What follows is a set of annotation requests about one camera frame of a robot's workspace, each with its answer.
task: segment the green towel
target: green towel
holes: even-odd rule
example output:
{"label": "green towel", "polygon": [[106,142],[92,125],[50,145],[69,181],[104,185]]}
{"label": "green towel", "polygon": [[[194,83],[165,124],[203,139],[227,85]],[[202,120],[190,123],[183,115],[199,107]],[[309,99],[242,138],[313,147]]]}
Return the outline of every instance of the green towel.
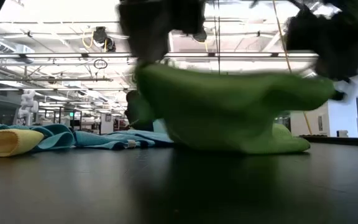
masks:
{"label": "green towel", "polygon": [[137,68],[135,79],[140,122],[163,118],[170,138],[193,149],[248,154],[307,150],[274,118],[314,110],[335,94],[328,79],[286,72],[218,75],[153,64]]}

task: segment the fabric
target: fabric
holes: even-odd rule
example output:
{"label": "fabric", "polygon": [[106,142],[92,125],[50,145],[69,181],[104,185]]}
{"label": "fabric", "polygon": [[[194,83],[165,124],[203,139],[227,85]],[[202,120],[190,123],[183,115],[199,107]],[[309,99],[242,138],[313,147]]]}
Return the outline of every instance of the fabric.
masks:
{"label": "fabric", "polygon": [[166,134],[149,131],[116,131],[108,135],[96,135],[84,131],[74,132],[76,147],[93,147],[100,149],[127,149],[134,147],[171,146],[172,140]]}
{"label": "fabric", "polygon": [[72,147],[75,143],[74,136],[71,131],[68,127],[62,124],[51,124],[46,126],[6,126],[4,124],[0,124],[0,130],[4,129],[33,130],[42,133],[44,140],[34,147],[32,149],[33,151],[65,149]]}
{"label": "fabric", "polygon": [[333,82],[287,72],[218,75],[161,64],[138,67],[148,119],[165,120],[170,138],[198,150],[248,154],[300,152],[309,144],[273,125],[282,111],[314,110],[335,94]]}
{"label": "fabric", "polygon": [[0,130],[0,157],[9,157],[30,151],[44,138],[42,133],[31,130]]}

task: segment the yellow cable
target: yellow cable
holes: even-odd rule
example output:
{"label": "yellow cable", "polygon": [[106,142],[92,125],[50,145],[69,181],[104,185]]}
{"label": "yellow cable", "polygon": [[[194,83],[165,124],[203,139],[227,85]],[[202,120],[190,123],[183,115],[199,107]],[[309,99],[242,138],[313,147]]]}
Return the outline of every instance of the yellow cable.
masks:
{"label": "yellow cable", "polygon": [[[284,50],[284,53],[285,53],[285,60],[287,61],[288,70],[290,71],[290,73],[292,73],[292,69],[291,69],[291,65],[290,65],[290,60],[288,59],[287,48],[285,47],[285,43],[284,43],[284,39],[283,39],[283,33],[282,33],[282,31],[281,31],[280,20],[278,19],[278,16],[277,16],[276,1],[275,1],[275,0],[272,0],[272,1],[273,1],[274,13],[275,13],[275,15],[276,15],[276,20],[277,20],[278,31],[279,31],[279,34],[280,34],[281,43],[282,43],[282,45],[283,45],[283,50]],[[309,129],[309,134],[313,134],[313,133],[311,132],[309,119],[308,119],[308,117],[307,117],[307,115],[306,115],[305,112],[303,112],[303,116],[305,117],[306,125],[308,126],[308,129]]]}
{"label": "yellow cable", "polygon": [[84,39],[84,36],[85,36],[85,31],[84,31],[84,33],[83,33],[83,35],[82,35],[82,44],[84,45],[84,47],[86,47],[86,48],[91,48],[91,47],[92,47],[92,45],[93,45],[93,32],[94,32],[94,31],[92,31],[91,45],[87,45],[87,44],[85,43],[85,39]]}

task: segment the duct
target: duct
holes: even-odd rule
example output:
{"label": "duct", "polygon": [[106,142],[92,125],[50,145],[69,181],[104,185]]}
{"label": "duct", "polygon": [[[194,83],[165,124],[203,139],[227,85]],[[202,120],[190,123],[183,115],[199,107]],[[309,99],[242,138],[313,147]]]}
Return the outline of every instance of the duct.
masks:
{"label": "duct", "polygon": [[[0,38],[0,52],[4,54],[13,54],[13,53],[34,53],[34,50],[29,48],[26,45],[22,44],[13,44],[6,40]],[[18,62],[32,63],[33,60],[29,58],[15,58],[14,60]]]}

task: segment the teal cloth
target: teal cloth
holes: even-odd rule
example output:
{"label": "teal cloth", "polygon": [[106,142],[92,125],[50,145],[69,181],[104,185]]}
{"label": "teal cloth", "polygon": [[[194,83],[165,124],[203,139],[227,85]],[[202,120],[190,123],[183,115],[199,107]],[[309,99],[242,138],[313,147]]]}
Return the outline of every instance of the teal cloth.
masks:
{"label": "teal cloth", "polygon": [[84,131],[74,132],[76,147],[93,147],[98,149],[126,149],[128,147],[168,147],[173,144],[165,133],[150,131],[116,131],[107,135],[96,135]]}
{"label": "teal cloth", "polygon": [[44,140],[31,152],[67,149],[73,146],[115,150],[128,147],[168,147],[173,144],[167,134],[138,130],[117,131],[100,136],[84,131],[72,133],[62,124],[46,126],[7,126],[0,124],[0,130],[2,129],[28,129],[42,133]]}
{"label": "teal cloth", "polygon": [[72,147],[75,143],[74,136],[71,131],[68,127],[62,124],[50,124],[46,126],[8,126],[0,124],[0,130],[2,129],[33,130],[44,134],[44,140],[42,140],[32,151],[66,149]]}

